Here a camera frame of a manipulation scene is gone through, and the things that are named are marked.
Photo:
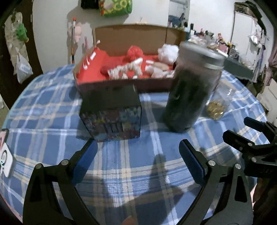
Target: cardboard flap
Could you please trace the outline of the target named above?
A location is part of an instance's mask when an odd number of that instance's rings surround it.
[[[124,24],[98,27],[95,37],[101,41],[98,47],[109,56],[126,55],[132,45],[140,47],[145,55],[157,55],[166,42],[166,32],[167,27]]]
[[[180,45],[181,41],[186,40],[186,33],[175,28],[168,27],[166,33],[166,44]]]

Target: stick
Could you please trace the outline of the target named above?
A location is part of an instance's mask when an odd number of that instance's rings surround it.
[[[71,46],[71,56],[72,64],[75,63],[74,60],[74,33],[75,33],[76,17],[73,18],[73,27],[72,27],[72,46]]]

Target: bottle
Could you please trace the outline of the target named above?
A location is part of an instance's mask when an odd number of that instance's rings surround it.
[[[193,30],[194,24],[190,24],[190,30],[189,30],[189,38],[191,38],[194,35],[194,30]]]
[[[225,57],[189,42],[179,48],[163,121],[173,132],[191,128],[221,77]]]

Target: colorful box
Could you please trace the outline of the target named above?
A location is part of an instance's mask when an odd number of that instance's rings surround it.
[[[139,138],[142,111],[133,85],[93,90],[82,98],[79,115],[95,140]]]

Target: hanging bag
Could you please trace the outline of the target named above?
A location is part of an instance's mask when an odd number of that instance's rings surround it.
[[[104,17],[128,15],[132,8],[132,0],[99,0],[99,9]]]
[[[23,81],[25,81],[33,74],[30,64],[19,53],[17,54],[16,73],[17,73],[17,80],[20,84],[22,84]]]

